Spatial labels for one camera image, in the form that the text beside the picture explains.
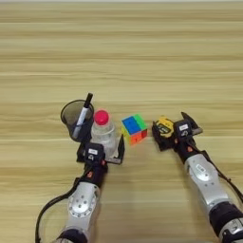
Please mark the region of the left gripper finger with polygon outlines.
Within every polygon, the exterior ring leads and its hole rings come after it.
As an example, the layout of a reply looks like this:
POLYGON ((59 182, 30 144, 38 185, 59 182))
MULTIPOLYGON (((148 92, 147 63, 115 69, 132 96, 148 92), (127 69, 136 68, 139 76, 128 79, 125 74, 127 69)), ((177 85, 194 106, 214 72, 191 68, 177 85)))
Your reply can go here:
POLYGON ((84 153, 85 144, 87 142, 87 129, 82 127, 78 135, 78 142, 80 143, 77 155, 82 155, 84 153))
POLYGON ((124 151, 125 151, 124 137, 123 137, 123 135, 121 135, 119 145, 118 145, 118 157, 117 157, 117 159, 123 160, 124 151))

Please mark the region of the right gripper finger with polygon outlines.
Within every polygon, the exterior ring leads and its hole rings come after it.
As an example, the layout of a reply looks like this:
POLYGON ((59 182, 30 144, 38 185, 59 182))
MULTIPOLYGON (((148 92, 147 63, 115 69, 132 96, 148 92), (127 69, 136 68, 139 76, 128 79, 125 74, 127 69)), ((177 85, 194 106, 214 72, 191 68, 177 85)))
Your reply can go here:
POLYGON ((197 125, 195 120, 192 117, 190 117, 187 113, 181 112, 181 115, 182 115, 183 119, 187 120, 191 124, 192 129, 198 129, 199 128, 199 126, 197 125))
POLYGON ((174 130, 172 125, 167 126, 160 121, 153 122, 152 135, 155 142, 158 144, 160 151, 164 151, 172 147, 173 132, 174 130))

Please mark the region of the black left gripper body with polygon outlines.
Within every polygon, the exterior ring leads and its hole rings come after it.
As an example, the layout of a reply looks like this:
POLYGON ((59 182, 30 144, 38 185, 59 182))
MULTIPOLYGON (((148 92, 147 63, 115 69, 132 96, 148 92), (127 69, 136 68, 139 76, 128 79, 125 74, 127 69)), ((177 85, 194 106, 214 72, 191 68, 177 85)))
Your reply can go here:
POLYGON ((99 155, 78 155, 77 161, 84 163, 84 173, 80 178, 76 178, 76 182, 88 182, 99 188, 103 186, 105 175, 108 172, 108 164, 122 164, 121 158, 106 159, 104 153, 99 155))

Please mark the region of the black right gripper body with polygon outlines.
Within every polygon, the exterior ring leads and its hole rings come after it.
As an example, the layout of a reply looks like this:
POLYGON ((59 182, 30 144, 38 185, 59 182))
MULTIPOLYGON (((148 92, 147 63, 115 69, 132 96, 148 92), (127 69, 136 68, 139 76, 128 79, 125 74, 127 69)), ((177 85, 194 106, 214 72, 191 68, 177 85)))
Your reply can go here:
POLYGON ((201 127, 198 129, 192 129, 191 127, 185 128, 184 125, 176 127, 172 135, 172 147, 170 149, 173 149, 179 155, 182 162, 197 154, 194 135, 200 134, 201 132, 201 127))

